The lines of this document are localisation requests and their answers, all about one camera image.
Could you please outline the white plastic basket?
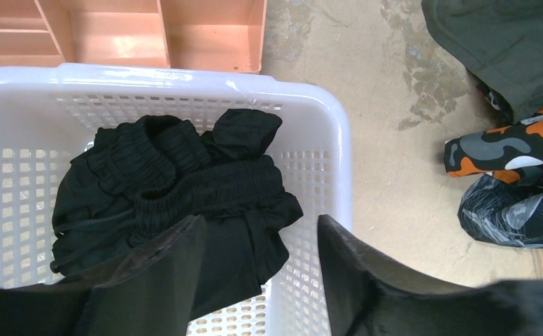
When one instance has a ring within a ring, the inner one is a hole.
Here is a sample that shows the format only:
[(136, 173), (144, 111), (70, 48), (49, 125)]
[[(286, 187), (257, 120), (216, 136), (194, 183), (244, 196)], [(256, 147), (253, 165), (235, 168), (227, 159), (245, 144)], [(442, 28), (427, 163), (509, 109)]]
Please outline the white plastic basket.
[(0, 67), (0, 287), (51, 284), (51, 215), (70, 160), (100, 127), (145, 115), (211, 130), (228, 109), (283, 123), (267, 154), (304, 215), (281, 231), (290, 257), (262, 294), (192, 321), (189, 335), (329, 335), (317, 217), (351, 228), (347, 115), (327, 91), (271, 76), (66, 63)]

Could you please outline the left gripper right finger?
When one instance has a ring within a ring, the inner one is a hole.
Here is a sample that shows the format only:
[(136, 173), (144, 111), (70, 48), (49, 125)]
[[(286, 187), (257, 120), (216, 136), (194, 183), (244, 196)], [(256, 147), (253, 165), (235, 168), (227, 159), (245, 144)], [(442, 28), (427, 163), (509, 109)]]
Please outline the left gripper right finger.
[(333, 335), (543, 335), (543, 280), (470, 288), (403, 265), (329, 215), (317, 231)]

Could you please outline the dark leaf print shorts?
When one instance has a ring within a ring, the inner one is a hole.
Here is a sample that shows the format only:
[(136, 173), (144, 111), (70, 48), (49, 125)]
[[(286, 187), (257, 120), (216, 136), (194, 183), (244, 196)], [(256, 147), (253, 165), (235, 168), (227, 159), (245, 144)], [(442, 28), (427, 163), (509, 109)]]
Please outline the dark leaf print shorts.
[(483, 175), (461, 197), (458, 219), (477, 241), (543, 249), (543, 178), (525, 185)]

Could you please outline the peach plastic desk organizer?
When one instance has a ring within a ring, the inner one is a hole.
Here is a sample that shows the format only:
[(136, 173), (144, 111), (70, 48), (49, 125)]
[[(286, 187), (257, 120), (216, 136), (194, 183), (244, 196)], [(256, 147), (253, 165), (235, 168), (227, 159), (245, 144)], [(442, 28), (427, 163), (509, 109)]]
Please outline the peach plastic desk organizer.
[(65, 62), (256, 74), (266, 1), (0, 1), (0, 67)]

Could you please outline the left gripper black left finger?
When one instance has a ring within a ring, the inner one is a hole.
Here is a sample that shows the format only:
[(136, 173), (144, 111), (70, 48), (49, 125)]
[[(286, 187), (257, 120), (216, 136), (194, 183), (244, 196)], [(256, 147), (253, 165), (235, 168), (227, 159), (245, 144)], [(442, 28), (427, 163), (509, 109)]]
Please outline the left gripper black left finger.
[(188, 216), (57, 283), (0, 288), (0, 335), (184, 335), (205, 235), (204, 218)]

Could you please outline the black shorts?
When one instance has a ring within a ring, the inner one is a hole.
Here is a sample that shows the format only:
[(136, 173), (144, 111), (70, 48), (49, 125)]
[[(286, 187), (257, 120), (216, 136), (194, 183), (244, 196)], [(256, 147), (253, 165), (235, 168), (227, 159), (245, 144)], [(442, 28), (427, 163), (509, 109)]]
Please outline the black shorts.
[(230, 109), (203, 133), (172, 115), (99, 129), (57, 189), (51, 270), (88, 270), (202, 216), (206, 241), (191, 318), (260, 295), (289, 257), (279, 232), (303, 215), (266, 154), (282, 122)]

